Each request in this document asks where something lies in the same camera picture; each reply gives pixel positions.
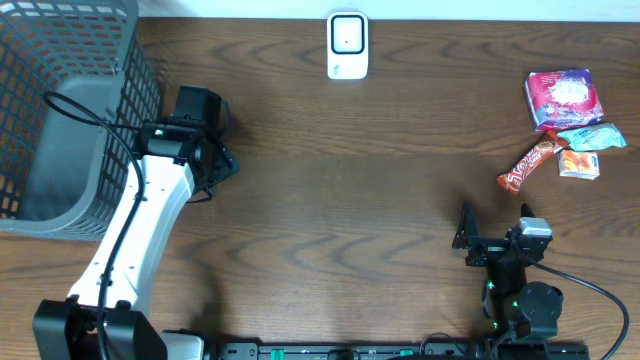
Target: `light blue snack package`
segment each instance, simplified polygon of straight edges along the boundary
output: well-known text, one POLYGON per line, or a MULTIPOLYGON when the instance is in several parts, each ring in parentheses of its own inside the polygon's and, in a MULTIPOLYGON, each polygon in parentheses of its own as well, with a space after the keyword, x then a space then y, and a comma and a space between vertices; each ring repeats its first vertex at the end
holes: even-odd
POLYGON ((568 130, 558 136, 569 142, 573 151, 603 150, 611 146, 625 147, 627 143, 613 124, 600 124, 585 128, 568 130))

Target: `plastic basket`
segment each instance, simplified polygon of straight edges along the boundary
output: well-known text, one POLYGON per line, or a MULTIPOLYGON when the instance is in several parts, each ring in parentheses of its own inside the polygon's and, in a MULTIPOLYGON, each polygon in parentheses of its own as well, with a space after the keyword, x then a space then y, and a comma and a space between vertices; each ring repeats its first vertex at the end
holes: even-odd
MULTIPOLYGON (((113 123, 155 120, 160 94, 137 39, 137 3, 9 1, 0 16, 0 231, 100 240, 128 159, 104 129, 41 95, 55 90, 113 123)), ((133 143, 135 131, 117 131, 133 143)))

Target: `purple package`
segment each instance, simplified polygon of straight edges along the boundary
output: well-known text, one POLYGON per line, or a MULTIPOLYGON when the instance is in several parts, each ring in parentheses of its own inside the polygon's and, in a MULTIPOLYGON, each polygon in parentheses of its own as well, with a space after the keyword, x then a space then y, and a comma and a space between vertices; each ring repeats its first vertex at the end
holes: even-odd
POLYGON ((524 90, 536 131, 593 125, 604 116, 587 69, 531 73, 524 90))

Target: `white rectangular device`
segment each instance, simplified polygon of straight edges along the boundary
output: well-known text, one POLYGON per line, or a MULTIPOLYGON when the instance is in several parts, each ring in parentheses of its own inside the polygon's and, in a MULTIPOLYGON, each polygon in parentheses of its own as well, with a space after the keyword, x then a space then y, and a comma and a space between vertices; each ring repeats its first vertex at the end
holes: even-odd
POLYGON ((336 12, 327 19, 327 75, 362 79, 369 67, 369 25, 360 12, 336 12))

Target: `white wall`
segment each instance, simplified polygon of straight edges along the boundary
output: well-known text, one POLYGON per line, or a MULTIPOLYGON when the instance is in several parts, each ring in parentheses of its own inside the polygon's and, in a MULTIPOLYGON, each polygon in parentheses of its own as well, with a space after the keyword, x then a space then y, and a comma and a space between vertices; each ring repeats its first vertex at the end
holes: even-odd
POLYGON ((138 0, 140 16, 640 22, 640 0, 138 0))

